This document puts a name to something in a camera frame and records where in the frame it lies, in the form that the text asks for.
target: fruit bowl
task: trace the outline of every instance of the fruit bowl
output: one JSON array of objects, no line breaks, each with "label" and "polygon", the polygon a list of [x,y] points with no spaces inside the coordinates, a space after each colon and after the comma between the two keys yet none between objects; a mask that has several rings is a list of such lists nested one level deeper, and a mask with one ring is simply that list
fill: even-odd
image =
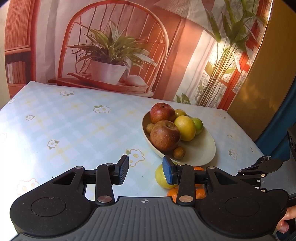
[{"label": "fruit bowl", "polygon": [[[142,120],[142,132],[150,148],[162,158],[164,154],[152,145],[149,140],[149,135],[146,132],[146,126],[150,123],[150,112],[148,112]],[[216,153],[215,141],[210,132],[205,127],[199,135],[194,137],[192,141],[180,141],[179,146],[185,148],[185,156],[181,160],[175,159],[172,154],[169,155],[169,157],[177,163],[188,164],[194,167],[208,164],[214,158]]]}]

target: tablecloth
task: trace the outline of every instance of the tablecloth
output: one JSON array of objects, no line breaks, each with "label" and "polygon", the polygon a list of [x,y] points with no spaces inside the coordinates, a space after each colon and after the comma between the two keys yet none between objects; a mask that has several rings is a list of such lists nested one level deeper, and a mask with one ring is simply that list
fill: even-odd
[{"label": "tablecloth", "polygon": [[[16,234],[9,209],[20,195],[75,166],[96,169],[128,154],[124,184],[113,186],[118,196],[166,196],[155,181],[161,164],[146,143],[141,121],[159,100],[112,92],[27,84],[0,111],[2,166],[1,219],[3,240]],[[200,118],[213,136],[216,155],[209,165],[232,175],[255,163],[262,153],[224,111],[161,101]],[[94,199],[94,184],[86,197]]]}]

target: white flower pot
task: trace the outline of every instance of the white flower pot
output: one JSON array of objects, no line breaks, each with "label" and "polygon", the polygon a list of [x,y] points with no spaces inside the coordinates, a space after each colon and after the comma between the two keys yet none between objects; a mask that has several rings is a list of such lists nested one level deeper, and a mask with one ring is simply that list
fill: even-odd
[{"label": "white flower pot", "polygon": [[126,70],[125,66],[91,60],[91,79],[116,85]]}]

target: bookshelf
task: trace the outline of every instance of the bookshelf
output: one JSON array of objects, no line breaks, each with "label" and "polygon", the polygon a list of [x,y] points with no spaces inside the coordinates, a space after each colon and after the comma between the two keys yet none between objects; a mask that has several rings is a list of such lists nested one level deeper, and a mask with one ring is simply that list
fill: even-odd
[{"label": "bookshelf", "polygon": [[10,0],[5,28],[5,69],[12,98],[30,81],[36,81],[36,21],[40,0]]}]

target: wooden chair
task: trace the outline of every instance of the wooden chair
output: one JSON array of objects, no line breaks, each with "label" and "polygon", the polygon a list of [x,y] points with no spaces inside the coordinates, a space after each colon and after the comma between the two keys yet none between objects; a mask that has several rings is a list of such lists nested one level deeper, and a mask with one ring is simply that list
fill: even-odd
[{"label": "wooden chair", "polygon": [[[112,85],[91,80],[88,67],[84,67],[83,70],[83,61],[77,63],[79,56],[72,54],[73,49],[67,47],[68,45],[90,42],[86,37],[88,29],[81,27],[81,24],[108,34],[110,21],[113,21],[119,31],[123,31],[126,36],[146,41],[146,50],[150,52],[149,57],[154,60],[157,67],[143,63],[142,68],[132,66],[129,72],[130,75],[140,76],[147,84],[146,88],[127,86],[121,82]],[[151,97],[153,95],[152,86],[168,55],[168,45],[168,35],[164,25],[147,8],[125,0],[106,0],[93,3],[78,11],[70,20],[62,44],[57,78],[48,82],[62,86],[101,89]]]}]

